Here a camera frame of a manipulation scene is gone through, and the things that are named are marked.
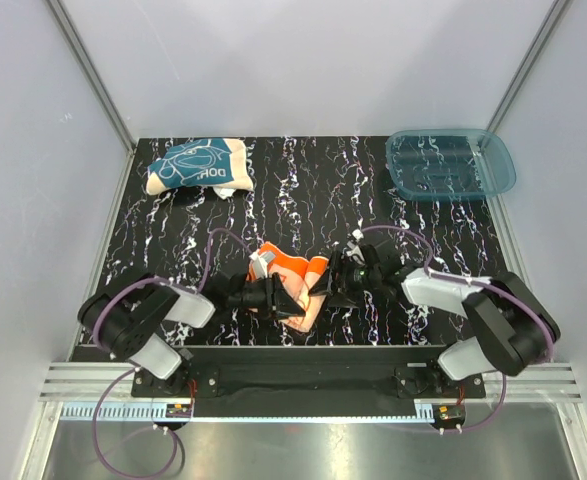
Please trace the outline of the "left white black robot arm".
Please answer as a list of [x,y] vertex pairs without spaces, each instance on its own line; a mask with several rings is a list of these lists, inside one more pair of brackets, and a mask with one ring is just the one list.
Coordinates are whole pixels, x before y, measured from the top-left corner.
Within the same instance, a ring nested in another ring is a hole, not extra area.
[[254,281],[246,274],[219,274],[196,291],[131,267],[86,300],[77,318],[99,348],[148,371],[163,393],[176,396],[187,388],[189,372],[159,327],[169,320],[201,328],[234,309],[272,320],[305,314],[277,274]]

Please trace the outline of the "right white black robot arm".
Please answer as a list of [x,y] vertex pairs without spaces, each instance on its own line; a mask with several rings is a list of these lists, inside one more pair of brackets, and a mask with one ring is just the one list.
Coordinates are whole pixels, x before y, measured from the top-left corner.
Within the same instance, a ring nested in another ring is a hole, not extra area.
[[382,259],[372,245],[334,251],[309,295],[323,296],[331,307],[353,308],[364,291],[469,322],[472,337],[447,347],[427,371],[428,387],[443,397],[477,374],[519,375],[529,365],[552,357],[561,337],[553,317],[513,272],[497,277],[445,274],[405,263],[397,254]]

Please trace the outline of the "orange Doraemon towel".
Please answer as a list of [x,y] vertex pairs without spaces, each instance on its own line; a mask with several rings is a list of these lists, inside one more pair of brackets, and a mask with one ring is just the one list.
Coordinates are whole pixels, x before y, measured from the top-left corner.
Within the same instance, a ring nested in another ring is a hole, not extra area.
[[277,273],[289,295],[294,298],[306,313],[303,317],[289,317],[282,320],[282,323],[301,333],[308,333],[317,320],[327,296],[310,296],[308,284],[312,282],[311,275],[307,272],[312,259],[327,259],[323,256],[314,256],[305,259],[299,256],[291,256],[284,253],[271,242],[264,243],[258,250],[272,251],[276,257],[269,264],[269,276]]

